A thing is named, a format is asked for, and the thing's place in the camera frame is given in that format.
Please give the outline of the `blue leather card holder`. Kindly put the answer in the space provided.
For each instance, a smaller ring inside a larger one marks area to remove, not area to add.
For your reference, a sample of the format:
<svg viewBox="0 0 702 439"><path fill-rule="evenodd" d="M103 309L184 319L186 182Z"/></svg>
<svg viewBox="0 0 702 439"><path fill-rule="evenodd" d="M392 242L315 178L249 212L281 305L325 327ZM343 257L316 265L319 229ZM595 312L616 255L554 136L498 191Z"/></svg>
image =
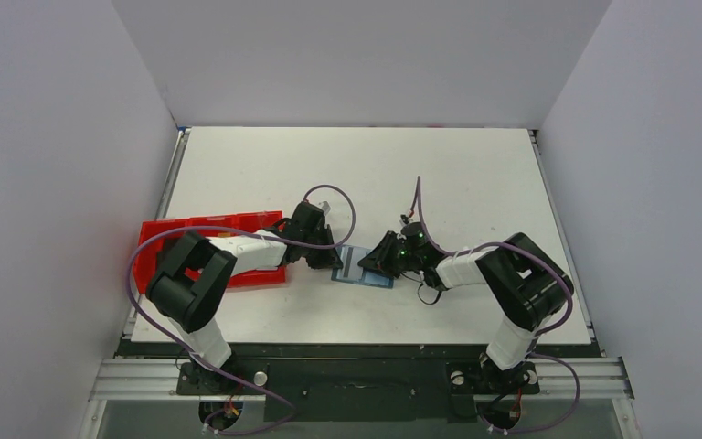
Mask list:
<svg viewBox="0 0 702 439"><path fill-rule="evenodd" d="M369 248L344 245L339 249L343 266L334 268L331 274L333 282L360 285L382 289L392 289L394 280L378 273L364 269L358 263L372 252Z"/></svg>

